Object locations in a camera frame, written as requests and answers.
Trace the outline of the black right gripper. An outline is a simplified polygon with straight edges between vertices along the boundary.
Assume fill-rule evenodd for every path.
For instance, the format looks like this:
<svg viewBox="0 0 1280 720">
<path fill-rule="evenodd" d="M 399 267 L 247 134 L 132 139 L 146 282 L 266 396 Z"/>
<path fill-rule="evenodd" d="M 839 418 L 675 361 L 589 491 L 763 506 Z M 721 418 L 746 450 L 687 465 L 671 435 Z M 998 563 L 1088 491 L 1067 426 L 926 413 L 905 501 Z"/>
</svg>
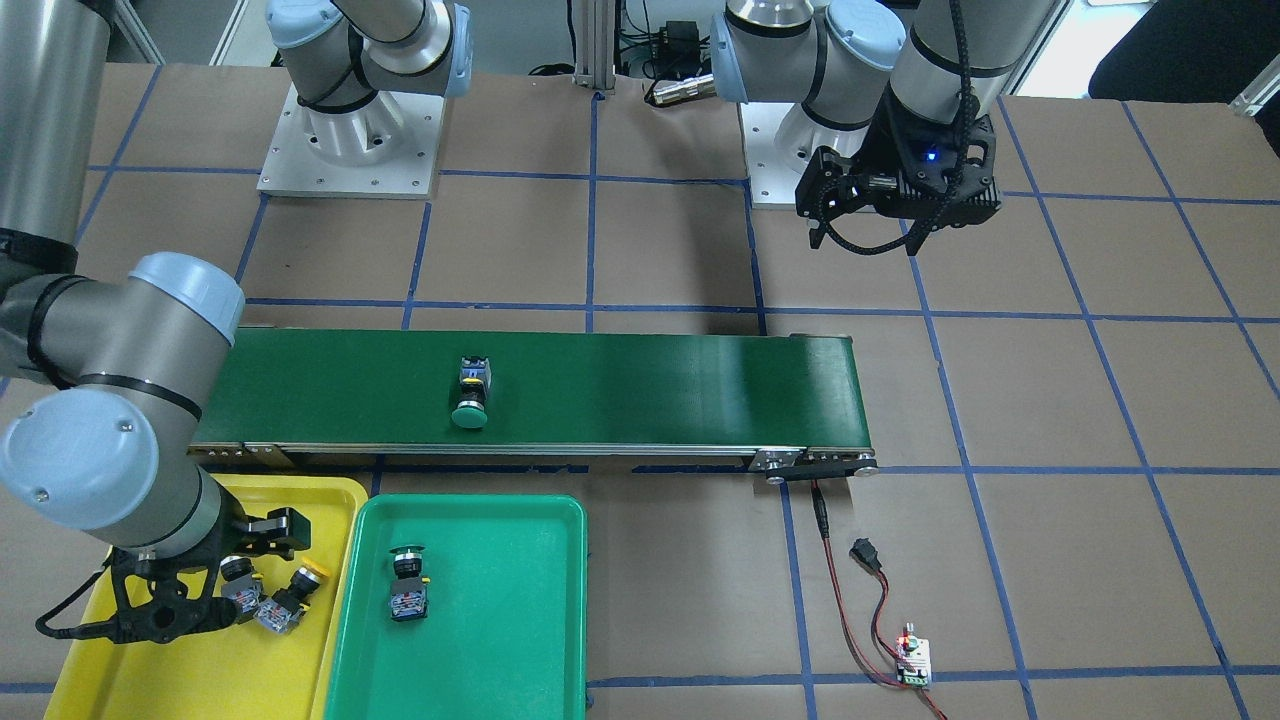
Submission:
<svg viewBox="0 0 1280 720">
<path fill-rule="evenodd" d="M 212 529 L 178 555 L 151 559 L 111 550 L 110 580 L 116 611 L 106 620 L 106 638 L 116 644 L 165 644 L 183 635 L 218 632 L 236 623 L 236 605 L 216 589 L 219 565 L 230 555 L 292 559 L 312 547 L 312 523 L 293 507 L 265 516 L 227 505 Z"/>
</svg>

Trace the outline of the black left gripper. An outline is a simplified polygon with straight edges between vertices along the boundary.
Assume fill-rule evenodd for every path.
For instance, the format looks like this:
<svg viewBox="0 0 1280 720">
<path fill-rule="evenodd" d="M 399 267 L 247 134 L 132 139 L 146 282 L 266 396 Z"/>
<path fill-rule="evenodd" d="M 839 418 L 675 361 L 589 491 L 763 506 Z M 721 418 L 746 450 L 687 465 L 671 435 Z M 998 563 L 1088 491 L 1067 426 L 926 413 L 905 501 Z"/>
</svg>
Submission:
<svg viewBox="0 0 1280 720">
<path fill-rule="evenodd" d="M 941 122 L 916 115 L 887 88 L 870 119 L 860 149 L 850 158 L 828 146 L 810 156 L 795 191 L 796 214 L 806 219 L 808 242 L 818 250 L 836 218 L 873 206 L 882 217 L 914 220 L 905 233 L 905 250 L 915 258 L 940 225 L 986 223 L 1004 205 L 995 179 L 996 136 L 988 115 L 969 124 L 960 142 L 947 111 Z M 932 217 L 955 178 L 963 176 L 952 202 Z"/>
</svg>

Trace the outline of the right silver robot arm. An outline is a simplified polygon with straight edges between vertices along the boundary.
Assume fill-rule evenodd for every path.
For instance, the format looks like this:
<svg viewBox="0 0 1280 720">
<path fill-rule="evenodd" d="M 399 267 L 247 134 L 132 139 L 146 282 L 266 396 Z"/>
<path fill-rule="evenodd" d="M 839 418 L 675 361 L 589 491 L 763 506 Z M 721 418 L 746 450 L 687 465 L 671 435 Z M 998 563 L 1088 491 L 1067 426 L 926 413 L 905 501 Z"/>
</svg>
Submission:
<svg viewBox="0 0 1280 720">
<path fill-rule="evenodd" d="M 59 641 L 169 643 L 248 621 L 252 559 L 311 546 L 291 507 L 262 518 L 189 459 L 244 310 L 221 268 L 142 258 L 120 284 L 77 269 L 84 173 L 120 1 L 3 4 L 3 374 L 51 386 L 3 432 L 3 484 L 108 544 L 111 616 Z"/>
</svg>

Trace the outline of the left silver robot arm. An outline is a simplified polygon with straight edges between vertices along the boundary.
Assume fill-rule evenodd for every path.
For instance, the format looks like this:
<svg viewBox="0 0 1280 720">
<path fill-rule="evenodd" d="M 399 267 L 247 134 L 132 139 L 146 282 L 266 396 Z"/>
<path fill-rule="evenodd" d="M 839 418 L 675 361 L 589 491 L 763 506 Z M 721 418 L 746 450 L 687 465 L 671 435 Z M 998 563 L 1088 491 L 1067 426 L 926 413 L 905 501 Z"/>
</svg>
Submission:
<svg viewBox="0 0 1280 720">
<path fill-rule="evenodd" d="M 716 92 L 787 102 L 808 242 L 916 255 L 936 231 L 987 223 L 1004 199 L 989 109 L 1051 1 L 728 1 L 710 29 Z"/>
</svg>

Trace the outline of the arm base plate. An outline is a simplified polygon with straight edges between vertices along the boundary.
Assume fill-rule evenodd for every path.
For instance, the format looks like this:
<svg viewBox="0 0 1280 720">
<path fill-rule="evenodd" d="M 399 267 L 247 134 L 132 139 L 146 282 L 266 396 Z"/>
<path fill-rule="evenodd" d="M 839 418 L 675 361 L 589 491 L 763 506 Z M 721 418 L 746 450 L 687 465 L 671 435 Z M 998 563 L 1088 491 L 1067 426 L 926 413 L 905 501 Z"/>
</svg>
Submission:
<svg viewBox="0 0 1280 720">
<path fill-rule="evenodd" d="M 850 158 L 870 128 L 828 128 L 815 123 L 797 102 L 744 102 L 739 115 L 751 205 L 763 210 L 794 211 L 796 187 L 813 151 L 826 146 Z"/>
<path fill-rule="evenodd" d="M 302 108 L 289 88 L 257 190 L 273 197 L 428 201 L 447 108 L 438 96 L 380 92 L 356 111 L 325 114 Z"/>
</svg>

